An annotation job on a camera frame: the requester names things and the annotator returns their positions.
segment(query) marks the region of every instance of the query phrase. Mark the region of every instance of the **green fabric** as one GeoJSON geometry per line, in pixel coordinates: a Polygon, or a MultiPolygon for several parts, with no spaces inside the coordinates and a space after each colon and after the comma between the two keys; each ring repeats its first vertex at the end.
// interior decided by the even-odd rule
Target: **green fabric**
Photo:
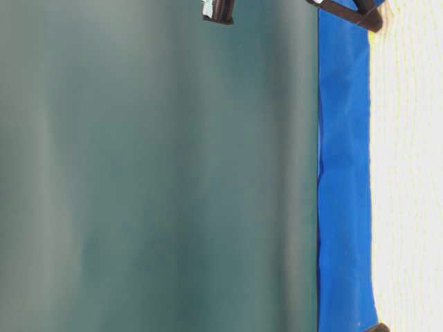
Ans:
{"type": "Polygon", "coordinates": [[[0,1],[0,331],[316,330],[316,11],[0,1]]]}

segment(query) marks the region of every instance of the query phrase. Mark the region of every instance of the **blue fabric trim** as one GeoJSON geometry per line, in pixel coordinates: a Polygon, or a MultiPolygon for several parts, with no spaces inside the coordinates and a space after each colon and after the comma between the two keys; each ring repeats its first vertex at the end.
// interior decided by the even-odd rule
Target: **blue fabric trim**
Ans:
{"type": "MultiPolygon", "coordinates": [[[[351,0],[339,2],[354,6],[351,0]]],[[[370,259],[368,32],[320,10],[319,52],[318,325],[320,332],[360,332],[377,324],[370,259]]]]}

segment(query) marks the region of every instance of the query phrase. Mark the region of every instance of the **black buckle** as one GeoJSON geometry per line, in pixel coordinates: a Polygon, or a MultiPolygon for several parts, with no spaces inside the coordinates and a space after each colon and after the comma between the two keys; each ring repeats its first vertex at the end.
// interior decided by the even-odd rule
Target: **black buckle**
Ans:
{"type": "Polygon", "coordinates": [[[383,19],[377,10],[374,0],[353,0],[358,8],[353,11],[348,7],[332,0],[306,0],[311,5],[319,7],[362,28],[377,32],[383,27],[383,19]]]}
{"type": "Polygon", "coordinates": [[[371,329],[367,330],[366,332],[390,332],[390,331],[389,331],[389,328],[385,324],[380,323],[377,326],[372,327],[371,329]]]}

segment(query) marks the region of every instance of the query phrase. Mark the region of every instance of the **brown strap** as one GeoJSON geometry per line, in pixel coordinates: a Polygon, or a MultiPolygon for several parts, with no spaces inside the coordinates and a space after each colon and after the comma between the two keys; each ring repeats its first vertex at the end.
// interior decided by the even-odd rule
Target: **brown strap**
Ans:
{"type": "Polygon", "coordinates": [[[234,2],[235,0],[213,0],[213,17],[203,15],[203,19],[221,24],[233,24],[234,2]]]}
{"type": "Polygon", "coordinates": [[[307,0],[307,2],[375,33],[383,26],[383,20],[374,0],[354,0],[358,8],[357,11],[353,11],[333,0],[323,0],[320,3],[314,0],[307,0]]]}
{"type": "Polygon", "coordinates": [[[389,332],[389,328],[385,324],[380,323],[366,332],[389,332]]]}

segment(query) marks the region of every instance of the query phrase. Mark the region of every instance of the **strap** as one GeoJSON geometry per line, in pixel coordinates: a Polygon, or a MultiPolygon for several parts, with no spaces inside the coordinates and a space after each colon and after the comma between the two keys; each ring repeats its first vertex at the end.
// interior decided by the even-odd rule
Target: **strap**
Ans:
{"type": "Polygon", "coordinates": [[[213,16],[203,15],[205,21],[231,25],[235,0],[213,0],[213,16]]]}

